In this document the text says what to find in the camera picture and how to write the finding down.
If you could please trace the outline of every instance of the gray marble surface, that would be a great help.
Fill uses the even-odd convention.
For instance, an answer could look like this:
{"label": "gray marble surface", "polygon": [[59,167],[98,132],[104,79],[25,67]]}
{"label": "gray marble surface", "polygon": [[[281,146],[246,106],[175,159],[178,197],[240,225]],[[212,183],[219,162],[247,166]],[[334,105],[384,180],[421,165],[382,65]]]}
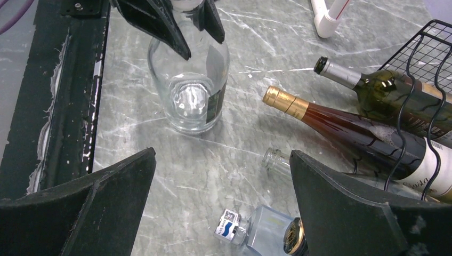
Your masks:
{"label": "gray marble surface", "polygon": [[[0,27],[6,24],[24,5],[25,0],[11,1],[0,9]],[[34,1],[22,18],[0,35],[0,164],[8,142],[8,134],[19,95],[23,73],[35,33]]]}
{"label": "gray marble surface", "polygon": [[228,87],[221,120],[197,137],[169,128],[147,65],[150,37],[112,11],[95,169],[147,147],[157,152],[132,255],[233,255],[212,236],[224,208],[248,216],[265,204],[298,215],[293,186],[260,168],[267,148],[300,149],[340,171],[351,165],[308,126],[262,103],[267,87],[355,112],[354,92],[317,76],[316,60],[374,71],[431,19],[422,0],[356,0],[336,34],[321,39],[308,0],[220,0],[217,8],[231,54]]}

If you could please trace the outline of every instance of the bottle cap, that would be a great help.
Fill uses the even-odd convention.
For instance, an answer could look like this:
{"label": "bottle cap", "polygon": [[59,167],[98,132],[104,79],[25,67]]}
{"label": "bottle cap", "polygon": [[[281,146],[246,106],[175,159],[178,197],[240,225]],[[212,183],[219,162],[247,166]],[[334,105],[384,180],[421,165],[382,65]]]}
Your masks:
{"label": "bottle cap", "polygon": [[279,109],[298,120],[304,117],[309,106],[309,102],[284,92],[275,86],[268,87],[262,101],[270,107]]}
{"label": "bottle cap", "polygon": [[289,255],[305,255],[307,250],[303,223],[297,217],[289,224],[284,234],[284,252]]}
{"label": "bottle cap", "polygon": [[316,65],[314,66],[314,72],[320,75],[320,73],[324,70],[327,62],[327,57],[320,57],[319,60],[317,60]]}
{"label": "bottle cap", "polygon": [[240,218],[240,214],[225,209],[213,236],[227,243],[231,243],[239,227]]}

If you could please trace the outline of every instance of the qr code sticker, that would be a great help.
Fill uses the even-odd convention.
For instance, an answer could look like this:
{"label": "qr code sticker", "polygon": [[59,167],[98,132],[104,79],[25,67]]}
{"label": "qr code sticker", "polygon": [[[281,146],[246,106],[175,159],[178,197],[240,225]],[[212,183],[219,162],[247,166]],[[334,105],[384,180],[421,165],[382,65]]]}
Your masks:
{"label": "qr code sticker", "polygon": [[224,213],[224,218],[229,221],[234,221],[234,219],[236,218],[236,214],[230,211],[226,211]]}

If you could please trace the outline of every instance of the black label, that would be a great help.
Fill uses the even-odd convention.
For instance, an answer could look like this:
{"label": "black label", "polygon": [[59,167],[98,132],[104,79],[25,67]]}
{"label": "black label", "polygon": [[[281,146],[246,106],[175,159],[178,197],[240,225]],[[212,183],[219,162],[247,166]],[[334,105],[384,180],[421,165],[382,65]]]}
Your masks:
{"label": "black label", "polygon": [[214,95],[209,97],[209,102],[207,104],[207,120],[206,123],[209,123],[214,118],[216,118],[220,112],[221,108],[223,107],[223,99],[224,99],[224,92],[226,91],[226,83],[224,84],[223,88],[221,88],[218,92],[216,92]]}

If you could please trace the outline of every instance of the white pvc pipe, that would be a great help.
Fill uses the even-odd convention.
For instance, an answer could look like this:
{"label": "white pvc pipe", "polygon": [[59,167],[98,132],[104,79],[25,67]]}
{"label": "white pvc pipe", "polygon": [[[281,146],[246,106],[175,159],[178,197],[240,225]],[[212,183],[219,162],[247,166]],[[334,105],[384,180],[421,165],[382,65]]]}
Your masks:
{"label": "white pvc pipe", "polygon": [[328,15],[335,20],[340,19],[349,2],[350,0],[335,0],[328,11]]}
{"label": "white pvc pipe", "polygon": [[326,13],[325,0],[311,0],[311,5],[314,10],[314,16],[324,15]]}
{"label": "white pvc pipe", "polygon": [[334,34],[349,2],[350,0],[335,0],[331,9],[327,10],[325,0],[311,0],[314,10],[314,24],[320,37],[329,38]]}

